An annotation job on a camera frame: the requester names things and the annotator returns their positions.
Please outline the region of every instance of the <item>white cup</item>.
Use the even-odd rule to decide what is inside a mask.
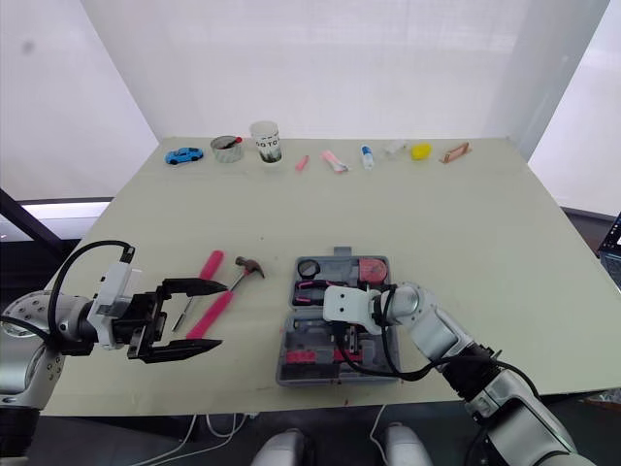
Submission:
[[[259,149],[261,160],[276,163],[282,159],[277,124],[273,121],[257,121],[250,125],[250,134]]]

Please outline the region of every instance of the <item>beige tabletop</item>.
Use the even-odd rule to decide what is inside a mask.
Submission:
[[[68,357],[45,414],[181,415],[263,412],[452,400],[433,372],[418,383],[304,388],[276,384],[280,331],[293,266],[302,255],[386,255],[394,281],[433,290],[444,309],[484,345],[503,350],[542,393],[621,385],[621,294],[511,144],[473,140],[447,165],[442,153],[462,141],[431,141],[428,160],[389,159],[386,142],[365,142],[376,167],[365,171],[361,141],[282,141],[284,159],[266,167],[250,146],[221,164],[209,139],[165,140],[116,196],[82,243],[120,239],[137,248],[141,291],[165,278],[195,277],[212,250],[227,257],[215,276],[231,283],[236,255],[257,259],[267,278],[247,280],[208,333],[224,343],[185,361],[129,361],[126,349]],[[206,157],[171,167],[167,150],[198,147]],[[352,171],[337,175],[319,158],[331,149]],[[294,165],[303,155],[303,173]],[[63,291],[91,296],[115,248],[81,259]],[[164,340],[186,302],[167,301]],[[201,298],[184,335],[213,297]],[[426,363],[400,333],[402,365]]]

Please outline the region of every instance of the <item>paper cup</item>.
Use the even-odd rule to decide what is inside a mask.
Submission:
[[[250,126],[250,134],[259,149],[261,160],[276,163],[282,159],[277,124],[273,121],[257,121]]]
[[[242,143],[236,143],[229,149],[223,149],[230,146],[236,140],[237,136],[220,136],[212,141],[212,152],[218,162],[233,163],[244,156],[242,152]]]

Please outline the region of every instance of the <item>small bottle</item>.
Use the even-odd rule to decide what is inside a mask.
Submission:
[[[386,146],[384,148],[384,151],[388,155],[394,155],[399,150],[404,149],[406,147],[406,145],[407,145],[406,141],[404,141],[403,139],[397,139],[397,140],[391,142],[388,146]]]
[[[365,170],[371,170],[375,166],[373,153],[369,146],[362,147],[362,165],[365,167]]]

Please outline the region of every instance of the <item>small screwdriver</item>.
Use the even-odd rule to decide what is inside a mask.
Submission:
[[[213,276],[215,275],[215,271],[222,263],[223,259],[224,259],[224,252],[222,250],[213,251],[209,259],[207,259],[207,262],[205,262],[205,265],[203,266],[203,269],[201,270],[201,274],[198,276],[199,279],[211,280]],[[194,298],[197,298],[197,297],[200,297],[200,296],[192,296],[190,299],[187,300],[187,304],[185,305],[185,308],[183,309],[179,318],[175,322],[175,325],[173,325],[173,332],[176,332],[179,329],[179,327],[181,326],[181,323],[185,320],[185,318],[189,314],[188,311],[192,307]]]

